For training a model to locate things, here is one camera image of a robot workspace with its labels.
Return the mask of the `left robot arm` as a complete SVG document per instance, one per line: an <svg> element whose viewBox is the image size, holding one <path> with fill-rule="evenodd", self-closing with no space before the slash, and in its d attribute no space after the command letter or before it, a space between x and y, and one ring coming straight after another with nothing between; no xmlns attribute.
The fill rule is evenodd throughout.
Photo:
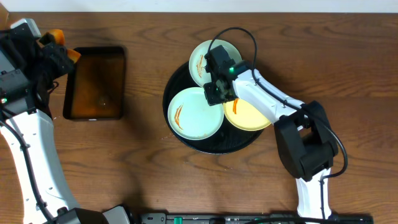
<svg viewBox="0 0 398 224"><path fill-rule="evenodd" d="M133 223L118 205L80 207L67 184L54 141L49 96L80 55L65 48L62 30L41 34L33 19L1 31L1 134L12 152L24 199L24 223Z"/></svg>

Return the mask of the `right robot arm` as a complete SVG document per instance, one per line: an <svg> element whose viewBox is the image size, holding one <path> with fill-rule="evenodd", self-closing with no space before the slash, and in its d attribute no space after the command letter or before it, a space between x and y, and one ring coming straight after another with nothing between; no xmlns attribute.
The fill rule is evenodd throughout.
<svg viewBox="0 0 398 224"><path fill-rule="evenodd" d="M327 219L326 176L330 174L337 144L323 107L305 104L278 90L245 61L206 58L211 82L205 84L209 105L247 101L273 125L280 160L297 184L301 217Z"/></svg>

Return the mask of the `orange green sponge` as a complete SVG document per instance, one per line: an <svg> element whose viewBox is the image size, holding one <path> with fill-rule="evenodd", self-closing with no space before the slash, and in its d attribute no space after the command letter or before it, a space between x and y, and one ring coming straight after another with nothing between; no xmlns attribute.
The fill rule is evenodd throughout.
<svg viewBox="0 0 398 224"><path fill-rule="evenodd" d="M40 39L39 42L42 45L47 45L50 43L55 43L61 47L65 46L65 36L63 34L63 30L60 29L52 29L46 32ZM77 63L78 59L81 57L81 54L72 49L66 49L67 57L73 61L73 63Z"/></svg>

